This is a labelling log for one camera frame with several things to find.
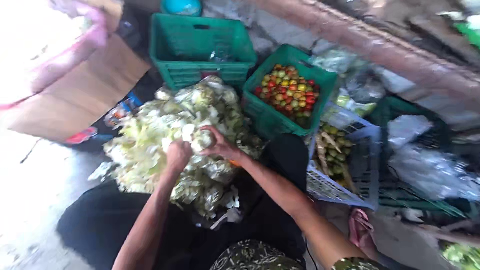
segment patterned fabric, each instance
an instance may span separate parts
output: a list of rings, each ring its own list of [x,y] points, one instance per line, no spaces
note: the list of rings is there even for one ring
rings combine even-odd
[[[377,262],[363,258],[346,258],[332,270],[384,270]],[[295,260],[262,241],[243,240],[227,248],[210,270],[303,270]]]

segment blue plastic crate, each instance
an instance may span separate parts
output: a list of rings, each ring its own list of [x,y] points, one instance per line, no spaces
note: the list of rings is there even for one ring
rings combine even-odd
[[[310,160],[307,167],[307,191],[318,200],[377,210],[380,127],[332,102],[325,106],[322,121],[344,131],[347,134],[345,138],[355,144],[347,160],[353,183],[359,194],[353,194],[317,170],[313,160]],[[314,148],[315,137],[312,136],[309,145],[310,158]]]

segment ground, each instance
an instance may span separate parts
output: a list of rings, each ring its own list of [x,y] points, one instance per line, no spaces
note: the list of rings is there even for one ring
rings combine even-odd
[[[87,177],[106,157],[98,150],[74,150],[10,131],[0,131],[0,149],[0,270],[92,269],[63,247],[55,227],[63,211],[98,184]],[[320,209],[347,231],[347,206],[322,203]],[[440,257],[434,239],[404,228],[389,215],[377,213],[371,219],[375,241],[388,256],[419,270],[453,269]],[[306,260],[313,270],[308,255]]]

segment forearm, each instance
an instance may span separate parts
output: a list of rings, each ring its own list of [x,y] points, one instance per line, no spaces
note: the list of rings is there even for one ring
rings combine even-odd
[[[287,214],[294,216],[299,210],[305,209],[305,205],[311,204],[292,182],[240,152],[236,161]]]
[[[330,269],[342,258],[366,258],[333,224],[317,213],[313,202],[292,182],[245,154],[239,154],[236,161],[293,218],[325,269]]]
[[[155,261],[163,225],[167,216],[169,198],[180,171],[165,168],[160,175],[155,192],[143,210],[120,249],[114,270],[150,270]]]

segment crate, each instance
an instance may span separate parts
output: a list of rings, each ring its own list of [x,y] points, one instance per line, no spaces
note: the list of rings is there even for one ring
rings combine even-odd
[[[210,61],[212,52],[228,61]],[[240,90],[257,62],[242,22],[161,13],[151,18],[149,54],[172,90],[213,74]]]
[[[359,194],[353,194],[317,170],[312,160],[307,167],[307,191],[318,200],[377,210],[380,127],[332,102],[327,104],[322,121],[344,131],[347,134],[345,138],[355,143],[347,161],[353,183]],[[310,158],[314,148],[315,138],[312,136],[309,143]]]
[[[441,151],[450,149],[451,131],[436,113],[396,97],[385,97],[380,100],[369,116],[370,121],[380,126],[382,130],[383,150],[379,170],[382,177],[379,182],[379,203],[390,207],[442,211],[450,216],[465,217],[465,214],[458,208],[444,201],[428,199],[423,192],[399,180],[389,171],[388,160],[393,154],[393,150],[388,143],[388,122],[402,114],[424,115],[433,123],[433,127],[429,131],[417,138],[417,143],[421,143],[425,147],[438,148]]]
[[[318,126],[322,110],[335,86],[337,74],[312,66],[308,64],[308,60],[309,56],[303,51],[283,44],[258,67],[243,86],[243,110],[253,120],[260,136],[267,139],[272,139],[281,133],[305,136]],[[313,79],[320,86],[320,96],[313,107],[310,122],[307,123],[308,128],[300,127],[253,94],[255,87],[261,84],[263,77],[270,73],[275,64],[293,65],[300,76]]]

